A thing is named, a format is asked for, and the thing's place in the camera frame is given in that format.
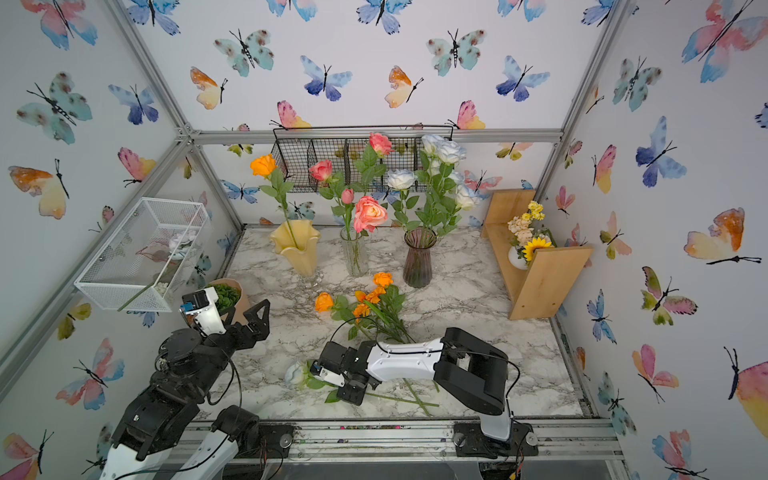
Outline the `orange rose pile top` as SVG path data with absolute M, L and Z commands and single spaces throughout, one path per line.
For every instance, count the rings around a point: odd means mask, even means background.
M 400 291 L 390 273 L 376 273 L 373 282 L 374 289 L 381 286 L 387 291 L 378 304 L 368 302 L 377 322 L 377 332 L 384 334 L 387 339 L 396 343 L 414 343 L 415 340 L 408 332 L 405 322 L 400 318 L 406 295 Z

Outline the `pink rose pile top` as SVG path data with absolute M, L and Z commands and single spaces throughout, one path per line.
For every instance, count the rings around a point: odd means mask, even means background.
M 389 214 L 376 199 L 363 196 L 356 204 L 353 227 L 358 234 L 373 233 L 389 220 Z

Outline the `pink rose small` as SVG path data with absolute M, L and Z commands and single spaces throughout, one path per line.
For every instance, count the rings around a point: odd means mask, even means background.
M 341 206 L 344 208 L 343 220 L 344 229 L 342 239 L 344 240 L 345 255 L 348 267 L 354 264 L 354 237 L 352 235 L 353 211 L 354 211 L 355 192 L 352 189 L 345 189 L 340 198 Z

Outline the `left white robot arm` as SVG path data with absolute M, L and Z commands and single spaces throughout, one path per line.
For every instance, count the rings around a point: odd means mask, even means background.
M 187 426 L 209 400 L 220 374 L 232 368 L 233 354 L 264 341 L 270 333 L 270 302 L 245 311 L 246 322 L 205 335 L 187 328 L 173 332 L 158 350 L 158 365 L 144 389 L 126 408 L 112 435 L 103 479 L 213 479 L 238 454 L 266 445 L 259 417 L 239 405 L 222 410 L 211 430 L 183 466 L 166 462 Z

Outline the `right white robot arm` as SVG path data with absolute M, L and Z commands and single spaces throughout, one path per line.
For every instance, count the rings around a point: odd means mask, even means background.
M 336 387 L 337 398 L 360 406 L 369 390 L 394 380 L 431 380 L 475 414 L 474 423 L 457 423 L 453 442 L 460 457 L 497 459 L 539 454 L 533 427 L 514 419 L 508 394 L 508 356 L 456 327 L 421 343 L 375 340 L 359 347 L 328 342 L 309 367 L 317 380 Z

